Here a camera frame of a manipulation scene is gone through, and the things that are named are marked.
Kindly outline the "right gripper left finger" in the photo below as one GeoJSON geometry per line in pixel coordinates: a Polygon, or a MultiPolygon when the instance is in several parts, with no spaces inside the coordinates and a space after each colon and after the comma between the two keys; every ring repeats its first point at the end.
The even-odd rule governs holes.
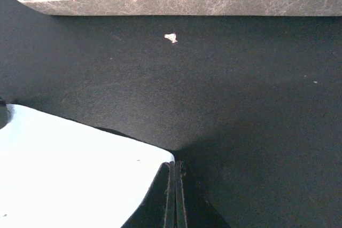
{"type": "Polygon", "coordinates": [[[142,203],[123,228],[168,228],[175,226],[175,162],[161,164],[142,203]]]}

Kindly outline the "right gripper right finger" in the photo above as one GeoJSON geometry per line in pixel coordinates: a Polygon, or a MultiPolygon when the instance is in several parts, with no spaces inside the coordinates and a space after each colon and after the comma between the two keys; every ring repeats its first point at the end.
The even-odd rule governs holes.
{"type": "Polygon", "coordinates": [[[205,198],[185,162],[175,165],[176,227],[225,228],[230,225],[205,198]]]}

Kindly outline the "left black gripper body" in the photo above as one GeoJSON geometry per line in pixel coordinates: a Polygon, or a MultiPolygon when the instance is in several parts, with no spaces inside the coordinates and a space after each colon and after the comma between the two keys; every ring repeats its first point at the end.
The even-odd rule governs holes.
{"type": "Polygon", "coordinates": [[[3,98],[0,98],[0,129],[3,129],[10,121],[10,111],[3,98]]]}

